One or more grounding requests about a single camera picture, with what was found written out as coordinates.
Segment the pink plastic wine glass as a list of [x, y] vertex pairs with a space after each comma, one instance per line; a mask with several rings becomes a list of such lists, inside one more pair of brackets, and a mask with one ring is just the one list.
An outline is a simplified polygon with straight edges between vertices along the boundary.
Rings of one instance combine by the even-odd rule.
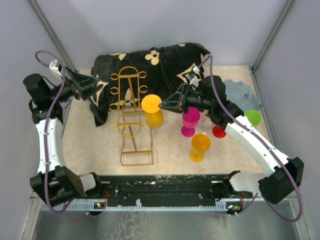
[[190, 107], [187, 113], [182, 114], [183, 127], [181, 134], [184, 137], [190, 138], [196, 133], [195, 127], [201, 119], [201, 113], [198, 109]]

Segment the orange plastic wine glass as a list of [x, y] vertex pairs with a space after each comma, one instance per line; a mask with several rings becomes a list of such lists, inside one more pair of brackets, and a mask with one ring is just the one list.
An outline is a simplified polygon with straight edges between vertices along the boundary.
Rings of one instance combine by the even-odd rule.
[[191, 150], [189, 152], [189, 158], [195, 162], [200, 163], [203, 161], [206, 152], [211, 147], [211, 140], [205, 134], [196, 134], [191, 140]]

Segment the red plastic wine glass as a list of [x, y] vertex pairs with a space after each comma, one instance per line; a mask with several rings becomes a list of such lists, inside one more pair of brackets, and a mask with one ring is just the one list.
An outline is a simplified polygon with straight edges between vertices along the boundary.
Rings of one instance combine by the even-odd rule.
[[227, 135], [227, 133], [224, 130], [222, 130], [222, 128], [218, 125], [212, 128], [212, 134], [219, 139], [222, 139]]

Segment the green plastic wine glass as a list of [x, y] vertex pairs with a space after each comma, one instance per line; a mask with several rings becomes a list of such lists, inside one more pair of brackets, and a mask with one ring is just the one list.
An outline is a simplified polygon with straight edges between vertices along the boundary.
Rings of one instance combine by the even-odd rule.
[[248, 109], [244, 112], [244, 114], [254, 127], [257, 127], [262, 121], [261, 115], [256, 110]]

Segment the clear wine glass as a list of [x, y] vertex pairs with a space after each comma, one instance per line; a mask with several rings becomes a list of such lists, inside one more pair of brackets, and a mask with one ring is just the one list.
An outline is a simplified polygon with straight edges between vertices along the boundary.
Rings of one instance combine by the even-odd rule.
[[208, 111], [204, 111], [201, 113], [201, 119], [199, 122], [200, 132], [204, 135], [208, 135], [212, 132], [214, 124], [212, 123]]

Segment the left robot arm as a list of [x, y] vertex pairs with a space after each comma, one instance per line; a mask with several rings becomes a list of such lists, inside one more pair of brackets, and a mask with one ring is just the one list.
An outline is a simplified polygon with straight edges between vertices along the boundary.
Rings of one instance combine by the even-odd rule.
[[98, 91], [98, 78], [65, 69], [65, 82], [50, 88], [39, 73], [28, 75], [23, 84], [31, 96], [29, 108], [39, 137], [37, 175], [29, 182], [33, 191], [48, 205], [58, 206], [74, 199], [101, 197], [104, 186], [99, 176], [90, 172], [77, 175], [66, 167], [62, 137], [64, 130], [61, 102], [71, 97], [87, 100]]

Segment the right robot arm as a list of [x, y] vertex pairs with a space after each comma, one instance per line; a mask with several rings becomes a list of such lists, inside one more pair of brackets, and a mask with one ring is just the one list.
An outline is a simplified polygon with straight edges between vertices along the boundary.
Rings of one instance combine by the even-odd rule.
[[233, 137], [262, 169], [262, 173], [237, 172], [223, 185], [223, 192], [235, 198], [240, 192], [262, 195], [271, 204], [278, 204], [291, 193], [299, 201], [304, 163], [291, 158], [272, 145], [250, 123], [244, 112], [227, 99], [226, 85], [217, 76], [207, 76], [197, 88], [182, 83], [178, 90], [158, 105], [162, 110], [186, 114], [191, 108], [207, 111], [210, 120]]

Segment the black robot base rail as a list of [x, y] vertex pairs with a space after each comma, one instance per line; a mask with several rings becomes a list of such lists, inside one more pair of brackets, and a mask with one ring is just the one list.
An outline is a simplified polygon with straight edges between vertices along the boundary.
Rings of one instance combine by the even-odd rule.
[[101, 186], [83, 199], [102, 199], [109, 207], [212, 207], [222, 199], [251, 198], [249, 191], [236, 191], [227, 174], [101, 175]]

